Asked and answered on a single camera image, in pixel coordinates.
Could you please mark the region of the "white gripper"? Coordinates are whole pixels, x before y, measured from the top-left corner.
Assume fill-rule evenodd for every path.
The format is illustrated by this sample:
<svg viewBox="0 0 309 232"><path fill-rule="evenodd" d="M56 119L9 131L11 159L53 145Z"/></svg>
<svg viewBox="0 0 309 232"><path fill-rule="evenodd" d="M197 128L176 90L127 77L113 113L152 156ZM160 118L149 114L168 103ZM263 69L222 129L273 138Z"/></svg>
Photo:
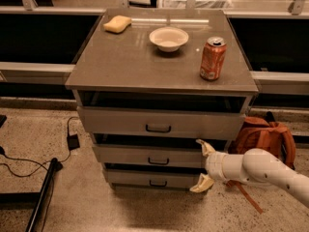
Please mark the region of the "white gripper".
<svg viewBox="0 0 309 232"><path fill-rule="evenodd" d="M222 181L242 181L245 179L243 170L243 155L226 154L215 152L210 143L197 139L196 142L201 145L202 155L206 159L206 170L208 174L201 173L197 184L189 190L194 193L200 193L210 189L214 180Z"/></svg>

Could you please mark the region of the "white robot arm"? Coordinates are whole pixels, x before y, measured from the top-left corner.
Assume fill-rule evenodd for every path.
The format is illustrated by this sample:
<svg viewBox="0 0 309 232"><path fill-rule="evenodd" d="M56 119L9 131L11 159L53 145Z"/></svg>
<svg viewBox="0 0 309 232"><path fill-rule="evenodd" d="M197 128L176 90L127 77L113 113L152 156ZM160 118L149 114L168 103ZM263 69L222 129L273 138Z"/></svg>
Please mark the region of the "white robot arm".
<svg viewBox="0 0 309 232"><path fill-rule="evenodd" d="M292 170L273 154L259 148L244 154L228 154L216 151L202 139L196 142L201 145L207 173L200 174L197 183L189 189L191 192L206 191L216 180L254 187L273 185L309 207L309 178Z"/></svg>

